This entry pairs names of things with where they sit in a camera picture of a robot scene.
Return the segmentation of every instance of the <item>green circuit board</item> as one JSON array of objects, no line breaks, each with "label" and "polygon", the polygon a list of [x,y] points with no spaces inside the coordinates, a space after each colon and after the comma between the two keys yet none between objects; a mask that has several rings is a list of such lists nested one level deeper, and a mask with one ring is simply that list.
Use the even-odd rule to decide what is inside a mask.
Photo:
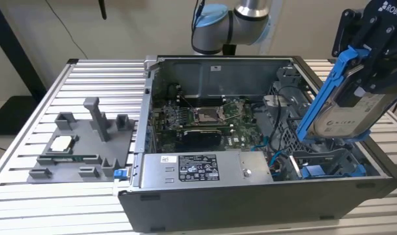
[{"label": "green circuit board", "polygon": [[165,104],[153,110],[156,150],[161,153],[180,152],[184,131],[219,131],[220,144],[207,151],[249,149],[261,142],[260,130],[253,121],[249,104],[244,99],[228,99],[216,107],[178,107]]}]

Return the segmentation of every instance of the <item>motherboard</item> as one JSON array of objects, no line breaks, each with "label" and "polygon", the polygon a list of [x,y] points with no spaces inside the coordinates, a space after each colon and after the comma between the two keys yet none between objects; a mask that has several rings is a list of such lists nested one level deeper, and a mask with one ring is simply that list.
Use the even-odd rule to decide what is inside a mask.
[{"label": "motherboard", "polygon": [[153,108],[156,152],[249,151],[263,141],[245,98],[168,100]]}]

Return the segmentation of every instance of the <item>gray 3d printed holder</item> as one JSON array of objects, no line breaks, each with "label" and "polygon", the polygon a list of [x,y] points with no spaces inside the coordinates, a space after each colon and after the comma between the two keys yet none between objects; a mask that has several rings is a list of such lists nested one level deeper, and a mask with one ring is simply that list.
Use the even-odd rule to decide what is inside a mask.
[{"label": "gray 3d printed holder", "polygon": [[57,128],[29,171],[27,183],[113,180],[113,171],[125,165],[134,121],[125,114],[108,120],[97,105],[97,97],[85,99],[92,120],[76,120],[72,113],[57,115]]}]

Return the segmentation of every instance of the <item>aluminum table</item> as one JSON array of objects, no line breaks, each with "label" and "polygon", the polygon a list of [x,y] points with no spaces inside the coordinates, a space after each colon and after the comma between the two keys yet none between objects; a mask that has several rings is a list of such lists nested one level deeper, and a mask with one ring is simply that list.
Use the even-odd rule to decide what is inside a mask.
[{"label": "aluminum table", "polygon": [[[332,68],[327,60],[305,60],[321,80]],[[113,183],[26,184],[55,125],[58,112],[76,119],[90,116],[84,98],[100,97],[108,118],[137,119],[144,86],[141,60],[78,60],[58,75],[37,109],[0,160],[0,234],[134,235]],[[129,149],[133,149],[134,137]],[[397,164],[397,117],[387,112],[371,128],[371,137]],[[186,231],[170,234],[397,234],[397,189],[382,199],[363,202],[340,220]]]}]

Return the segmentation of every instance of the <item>black stand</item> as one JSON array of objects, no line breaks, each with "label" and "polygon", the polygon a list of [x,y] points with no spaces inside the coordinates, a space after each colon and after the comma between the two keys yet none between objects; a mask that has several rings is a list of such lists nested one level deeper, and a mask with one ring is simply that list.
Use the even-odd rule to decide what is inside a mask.
[{"label": "black stand", "polygon": [[0,135],[13,135],[22,128],[46,91],[1,11],[0,47],[31,95],[10,97],[0,109]]}]

